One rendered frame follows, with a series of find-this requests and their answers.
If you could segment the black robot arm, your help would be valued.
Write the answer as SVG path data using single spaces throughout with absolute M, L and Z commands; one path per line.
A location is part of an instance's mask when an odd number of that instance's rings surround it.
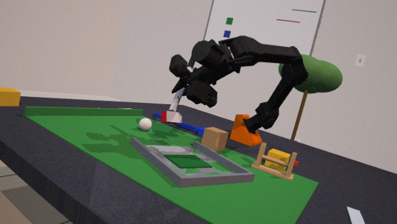
M 232 57 L 230 50 L 234 56 Z M 287 95 L 307 78 L 308 72 L 303 64 L 303 58 L 295 46 L 283 47 L 259 43 L 254 38 L 241 35 L 219 41 L 219 45 L 211 39 L 197 42 L 191 52 L 193 60 L 210 69 L 216 79 L 221 79 L 232 72 L 240 73 L 242 66 L 254 66 L 256 63 L 284 64 L 281 70 L 282 79 L 267 102 L 259 104 L 256 115 L 243 119 L 249 133 L 261 127 L 271 128 L 279 116 L 279 107 Z M 189 84 L 187 99 L 195 104 L 209 104 L 214 100 L 202 74 L 187 79 Z

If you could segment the yellow block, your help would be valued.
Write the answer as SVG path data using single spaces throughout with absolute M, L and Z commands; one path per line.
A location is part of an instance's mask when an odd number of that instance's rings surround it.
M 289 162 L 290 155 L 291 155 L 291 154 L 282 152 L 282 151 L 277 150 L 277 149 L 274 149 L 274 148 L 271 149 L 271 150 L 269 150 L 268 153 L 267 153 L 267 156 L 269 156 L 269 157 L 271 157 L 271 158 L 275 158 L 275 159 L 280 160 L 280 161 L 283 161 L 283 162 L 286 162 L 286 163 Z M 285 169 L 287 168 L 287 167 L 281 166 L 281 165 L 279 165 L 279 164 L 276 164 L 276 163 L 273 163 L 273 162 L 267 161 L 267 160 L 265 161 L 265 164 L 264 164 L 264 165 L 267 165 L 267 166 L 269 166 L 269 167 L 272 167 L 272 168 L 274 168 L 274 169 L 277 169 L 277 170 L 280 170 L 280 171 L 283 171 L 283 172 L 284 172 Z
M 20 91 L 0 87 L 0 106 L 19 106 Z

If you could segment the white flat bar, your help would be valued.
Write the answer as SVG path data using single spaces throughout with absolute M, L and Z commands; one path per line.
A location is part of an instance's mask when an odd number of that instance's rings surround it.
M 359 210 L 347 207 L 351 224 L 365 224 Z

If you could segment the white golf ball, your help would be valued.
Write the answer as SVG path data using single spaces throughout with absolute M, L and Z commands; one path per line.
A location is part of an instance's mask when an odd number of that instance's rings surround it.
M 142 131 L 148 131 L 152 127 L 152 123 L 149 119 L 144 118 L 139 121 L 139 128 Z

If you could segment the blue putter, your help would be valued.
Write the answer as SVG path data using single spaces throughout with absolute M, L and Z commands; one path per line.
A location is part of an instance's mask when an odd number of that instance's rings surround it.
M 156 113 L 155 116 L 161 118 L 161 114 L 159 114 L 159 113 Z M 184 122 L 183 123 L 178 123 L 177 125 L 180 125 L 180 126 L 183 126 L 184 128 L 188 128 L 190 130 L 198 132 L 198 135 L 200 135 L 200 136 L 203 136 L 203 134 L 204 134 L 205 127 L 197 128 L 197 127 L 194 127 L 192 125 L 186 124 Z

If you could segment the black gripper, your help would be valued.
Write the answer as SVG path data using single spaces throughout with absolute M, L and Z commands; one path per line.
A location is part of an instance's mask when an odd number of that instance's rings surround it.
M 182 88 L 185 88 L 182 96 L 186 96 L 189 88 L 189 85 L 187 85 L 187 79 L 198 74 L 199 75 L 202 74 L 204 76 L 202 79 L 205 82 L 210 81 L 212 85 L 216 85 L 218 80 L 213 76 L 210 69 L 206 68 L 205 66 L 201 66 L 200 68 L 195 67 L 193 71 L 190 72 L 187 69 L 187 61 L 180 54 L 176 54 L 171 57 L 169 70 L 176 77 L 180 78 L 177 84 L 175 85 L 175 87 L 173 88 L 171 92 L 172 94 Z M 211 108 L 215 106 L 217 103 L 217 91 L 211 85 L 208 87 L 208 90 L 210 90 L 210 93 L 212 93 L 215 96 L 214 100 L 209 104 L 207 104 L 207 106 Z

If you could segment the green flat mat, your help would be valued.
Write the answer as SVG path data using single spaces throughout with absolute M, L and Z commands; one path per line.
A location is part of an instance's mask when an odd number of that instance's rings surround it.
M 130 143 L 192 147 L 202 139 L 144 116 L 25 116 L 87 155 L 210 224 L 295 224 L 319 182 L 292 181 L 251 167 L 256 161 L 225 148 L 220 155 L 254 173 L 253 182 L 179 188 Z M 148 118 L 147 118 L 148 119 Z

